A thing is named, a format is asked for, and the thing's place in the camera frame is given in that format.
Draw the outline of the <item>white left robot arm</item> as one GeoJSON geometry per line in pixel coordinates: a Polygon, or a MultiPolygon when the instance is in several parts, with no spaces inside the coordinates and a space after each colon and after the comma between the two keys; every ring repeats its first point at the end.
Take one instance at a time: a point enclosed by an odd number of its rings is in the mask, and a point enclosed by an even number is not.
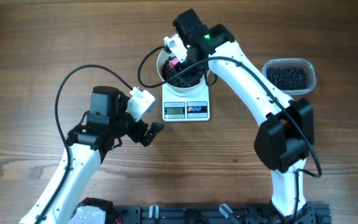
{"type": "Polygon", "coordinates": [[[87,183],[106,154],[122,146],[122,137],[149,146],[164,128],[141,117],[156,102],[146,90],[133,88],[126,96],[117,88],[96,86],[90,109],[63,137],[63,157],[45,190],[21,223],[68,223],[87,183]]]}

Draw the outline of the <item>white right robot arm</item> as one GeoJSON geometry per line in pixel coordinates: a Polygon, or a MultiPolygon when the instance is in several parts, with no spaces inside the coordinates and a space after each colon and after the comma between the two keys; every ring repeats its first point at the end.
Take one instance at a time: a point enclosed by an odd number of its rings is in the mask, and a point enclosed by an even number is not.
{"type": "Polygon", "coordinates": [[[259,126],[255,152],[272,174],[271,203],[281,217],[297,221],[306,203],[302,192],[306,159],[316,157],[311,104],[304,98],[295,101],[274,86],[222,24],[208,27],[189,9],[172,25],[190,67],[213,72],[250,109],[259,126]]]}

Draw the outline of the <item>pink scoop blue handle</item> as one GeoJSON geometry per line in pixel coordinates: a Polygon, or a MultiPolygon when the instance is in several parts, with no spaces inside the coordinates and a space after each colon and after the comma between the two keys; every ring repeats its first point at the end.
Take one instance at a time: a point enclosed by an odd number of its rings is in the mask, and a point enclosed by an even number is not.
{"type": "Polygon", "coordinates": [[[171,69],[177,69],[178,67],[180,67],[181,62],[179,59],[175,58],[170,58],[168,60],[168,65],[171,69]]]}

